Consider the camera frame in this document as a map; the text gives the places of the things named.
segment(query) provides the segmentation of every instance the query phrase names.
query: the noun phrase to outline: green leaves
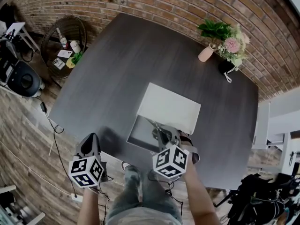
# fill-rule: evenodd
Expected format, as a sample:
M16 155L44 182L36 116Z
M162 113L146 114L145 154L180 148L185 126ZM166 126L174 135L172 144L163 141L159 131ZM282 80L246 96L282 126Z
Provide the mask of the green leaves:
M205 19L205 23L200 24L198 29L202 30L202 37L217 38L224 41L231 36L230 25L224 22L213 22Z

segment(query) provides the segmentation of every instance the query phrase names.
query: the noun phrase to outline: wooden floor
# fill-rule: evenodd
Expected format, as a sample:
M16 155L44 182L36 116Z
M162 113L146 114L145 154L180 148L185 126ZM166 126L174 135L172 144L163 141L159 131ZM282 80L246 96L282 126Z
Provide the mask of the wooden floor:
M39 54L35 54L30 64L44 79L48 79L46 68L40 61ZM46 81L46 88L41 98L49 110L59 91L58 86ZM29 218L44 212L46 217L40 224L73 225L77 222L81 204L71 199L70 194L73 190L53 143L53 130L39 104L40 101L37 99L19 98L0 90L0 174L2 178L0 187L4 184L16 184L17 190L13 192L17 199L16 208L28 206L32 211ZM66 133L56 135L56 140L63 163L67 168L78 141ZM279 156L280 152L274 150L253 151L250 159L276 164ZM117 159L103 154L102 160L107 162L108 175L114 178L113 181L101 184L102 190L111 199L108 204L110 208L123 189L123 171ZM245 175L255 172L245 171ZM82 194L82 189L75 188L78 194ZM219 202L228 191L208 189L208 192L214 202ZM184 182L177 181L172 193L176 199L184 202L184 224L193 224ZM105 204L105 202L105 197L100 195L98 203ZM229 204L221 206L217 209L218 216L221 218L226 215L229 209ZM99 206L99 211L100 219L102 219L103 207Z

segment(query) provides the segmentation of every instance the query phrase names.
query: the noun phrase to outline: shoe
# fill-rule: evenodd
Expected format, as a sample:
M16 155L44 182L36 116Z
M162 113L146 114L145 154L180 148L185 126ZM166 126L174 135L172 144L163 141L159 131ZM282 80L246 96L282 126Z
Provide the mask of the shoe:
M126 162L122 162L121 163L121 168L123 171L125 171L125 168L127 168L128 166L131 166L129 163L126 163Z

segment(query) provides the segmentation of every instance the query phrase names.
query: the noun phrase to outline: electrical outlet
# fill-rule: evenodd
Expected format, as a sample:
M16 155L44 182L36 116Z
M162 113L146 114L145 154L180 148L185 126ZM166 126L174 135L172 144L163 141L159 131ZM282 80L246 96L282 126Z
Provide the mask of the electrical outlet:
M75 194L74 194L74 193L71 193L71 196L72 196L72 199L73 199L74 201L80 202L80 203L83 202L83 196L77 195L77 194L76 194L77 197L75 197Z

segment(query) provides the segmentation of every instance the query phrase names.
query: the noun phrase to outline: bottle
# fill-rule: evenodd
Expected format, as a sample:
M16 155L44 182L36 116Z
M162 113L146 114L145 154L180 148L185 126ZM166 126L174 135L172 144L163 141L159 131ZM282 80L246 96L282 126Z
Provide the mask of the bottle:
M68 48L68 41L67 39L61 34L60 29L56 28L57 33L58 33L58 38L60 40L61 45L63 46L64 49Z

